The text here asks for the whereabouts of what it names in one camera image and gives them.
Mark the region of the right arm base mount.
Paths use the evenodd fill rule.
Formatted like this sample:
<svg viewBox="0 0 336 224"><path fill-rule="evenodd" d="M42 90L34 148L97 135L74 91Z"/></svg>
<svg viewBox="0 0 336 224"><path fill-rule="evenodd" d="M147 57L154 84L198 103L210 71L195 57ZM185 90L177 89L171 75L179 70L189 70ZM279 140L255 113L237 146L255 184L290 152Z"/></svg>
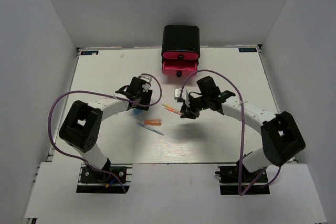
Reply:
<svg viewBox="0 0 336 224"><path fill-rule="evenodd" d="M238 162L235 165L218 166L215 171L215 176L219 180L220 194L225 196L239 195L238 193ZM256 182L247 190L245 195L269 195L268 176L266 168L256 170L253 173L242 167L241 192L261 173Z"/></svg>

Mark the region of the pink drawer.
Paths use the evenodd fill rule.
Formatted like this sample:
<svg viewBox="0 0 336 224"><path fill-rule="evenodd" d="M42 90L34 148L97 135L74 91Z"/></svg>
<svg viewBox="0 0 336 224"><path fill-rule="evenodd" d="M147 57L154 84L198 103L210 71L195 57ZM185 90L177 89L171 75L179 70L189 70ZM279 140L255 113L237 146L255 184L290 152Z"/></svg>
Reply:
<svg viewBox="0 0 336 224"><path fill-rule="evenodd" d="M194 73L197 70L196 60L166 59L162 63L162 73L168 76L182 77Z"/></svg>
<svg viewBox="0 0 336 224"><path fill-rule="evenodd" d="M199 56L197 52L191 51L166 51L162 54L168 60L197 60Z"/></svg>

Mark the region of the orange transparent correction tape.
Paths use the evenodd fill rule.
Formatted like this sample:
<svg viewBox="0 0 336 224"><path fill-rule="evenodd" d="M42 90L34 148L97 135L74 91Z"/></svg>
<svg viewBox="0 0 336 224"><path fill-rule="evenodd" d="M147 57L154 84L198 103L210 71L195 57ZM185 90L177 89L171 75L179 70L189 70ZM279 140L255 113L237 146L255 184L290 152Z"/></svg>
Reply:
<svg viewBox="0 0 336 224"><path fill-rule="evenodd" d="M160 119L144 120L144 125L161 126L162 121Z"/></svg>

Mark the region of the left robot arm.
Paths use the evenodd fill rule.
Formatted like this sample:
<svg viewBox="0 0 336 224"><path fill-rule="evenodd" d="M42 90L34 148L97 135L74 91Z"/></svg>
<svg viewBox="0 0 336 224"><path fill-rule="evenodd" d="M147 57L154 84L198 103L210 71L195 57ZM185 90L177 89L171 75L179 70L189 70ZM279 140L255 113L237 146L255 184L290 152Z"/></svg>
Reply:
<svg viewBox="0 0 336 224"><path fill-rule="evenodd" d="M148 110L151 101L152 78L133 77L129 85L116 91L117 98L104 98L96 102L75 101L59 131L59 137L72 146L93 168L93 176L101 182L110 178L109 159L100 150L97 140L102 121L131 109Z"/></svg>

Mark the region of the blue thin pen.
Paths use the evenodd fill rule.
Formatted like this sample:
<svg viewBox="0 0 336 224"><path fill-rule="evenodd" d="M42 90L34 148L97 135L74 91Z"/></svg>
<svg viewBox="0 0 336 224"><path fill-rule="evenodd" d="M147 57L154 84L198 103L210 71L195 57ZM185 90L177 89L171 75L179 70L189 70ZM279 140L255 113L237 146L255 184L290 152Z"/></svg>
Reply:
<svg viewBox="0 0 336 224"><path fill-rule="evenodd" d="M149 127L149 126L144 125L144 124L141 124L141 123L136 123L136 124L137 124L138 126L144 128L144 129L146 129L146 130L149 130L149 131L154 132L154 133L156 133L156 134L158 134L158 135L164 136L164 134L163 134L162 132L160 132L160 131L158 131L158 130L152 128L152 127Z"/></svg>

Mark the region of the pink top drawer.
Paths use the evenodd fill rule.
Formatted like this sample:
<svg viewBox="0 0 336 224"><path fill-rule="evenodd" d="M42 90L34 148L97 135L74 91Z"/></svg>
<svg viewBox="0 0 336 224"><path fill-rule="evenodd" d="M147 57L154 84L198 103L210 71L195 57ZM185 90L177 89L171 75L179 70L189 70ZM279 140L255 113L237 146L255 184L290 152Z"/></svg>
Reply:
<svg viewBox="0 0 336 224"><path fill-rule="evenodd" d="M168 60L197 60L199 56L197 52L191 51L166 51L162 54Z"/></svg>

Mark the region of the blue transparent correction tape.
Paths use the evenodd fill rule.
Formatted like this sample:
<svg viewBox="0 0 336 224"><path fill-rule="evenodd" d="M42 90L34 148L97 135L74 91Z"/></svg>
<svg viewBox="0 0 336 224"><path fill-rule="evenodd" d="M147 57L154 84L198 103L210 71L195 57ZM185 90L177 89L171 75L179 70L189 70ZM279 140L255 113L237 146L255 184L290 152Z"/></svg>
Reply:
<svg viewBox="0 0 336 224"><path fill-rule="evenodd" d="M140 114L142 112L142 110L140 110L140 109L133 109L133 114L134 115L138 115L138 114Z"/></svg>

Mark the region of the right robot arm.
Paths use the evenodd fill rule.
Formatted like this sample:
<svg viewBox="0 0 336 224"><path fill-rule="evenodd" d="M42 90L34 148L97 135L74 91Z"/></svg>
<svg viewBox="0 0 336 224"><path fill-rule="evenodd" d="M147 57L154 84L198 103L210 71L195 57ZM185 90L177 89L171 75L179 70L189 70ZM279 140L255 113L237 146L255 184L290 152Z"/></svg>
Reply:
<svg viewBox="0 0 336 224"><path fill-rule="evenodd" d="M261 136L262 147L238 162L237 175L241 180L250 181L256 171L269 165L280 167L306 148L289 112L277 114L243 103L235 93L221 91L210 76L199 79L197 85L200 90L197 97L182 88L175 90L176 101L182 103L182 118L196 119L201 111L210 109L241 121Z"/></svg>

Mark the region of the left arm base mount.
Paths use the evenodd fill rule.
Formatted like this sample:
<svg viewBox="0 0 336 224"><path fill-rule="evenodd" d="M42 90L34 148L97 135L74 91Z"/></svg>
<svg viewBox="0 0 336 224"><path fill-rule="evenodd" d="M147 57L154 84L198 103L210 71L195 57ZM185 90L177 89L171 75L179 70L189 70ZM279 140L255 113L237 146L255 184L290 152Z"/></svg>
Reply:
<svg viewBox="0 0 336 224"><path fill-rule="evenodd" d="M97 172L82 164L76 193L80 194L124 194L127 193L132 179L132 164L111 164L110 173Z"/></svg>

